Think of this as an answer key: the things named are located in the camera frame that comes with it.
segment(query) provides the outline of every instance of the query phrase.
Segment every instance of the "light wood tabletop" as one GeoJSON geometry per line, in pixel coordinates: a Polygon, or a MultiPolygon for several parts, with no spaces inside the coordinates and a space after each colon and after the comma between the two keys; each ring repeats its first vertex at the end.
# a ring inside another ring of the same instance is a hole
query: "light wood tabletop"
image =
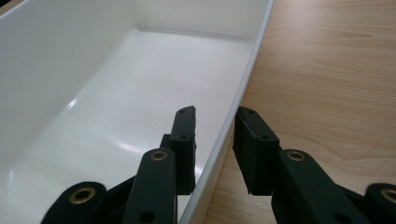
{"type": "MultiPolygon", "coordinates": [[[[396,184],[396,1],[275,0],[243,106],[363,194],[396,184]]],[[[276,223],[229,149],[205,223],[276,223]]]]}

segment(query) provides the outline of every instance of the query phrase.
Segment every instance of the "white tray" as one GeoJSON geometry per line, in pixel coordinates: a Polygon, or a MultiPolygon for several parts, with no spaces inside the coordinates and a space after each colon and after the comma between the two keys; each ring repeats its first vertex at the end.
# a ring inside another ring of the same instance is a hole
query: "white tray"
{"type": "Polygon", "coordinates": [[[38,223],[81,181],[135,175],[197,108],[200,222],[273,0],[26,0],[0,16],[0,223],[38,223]]]}

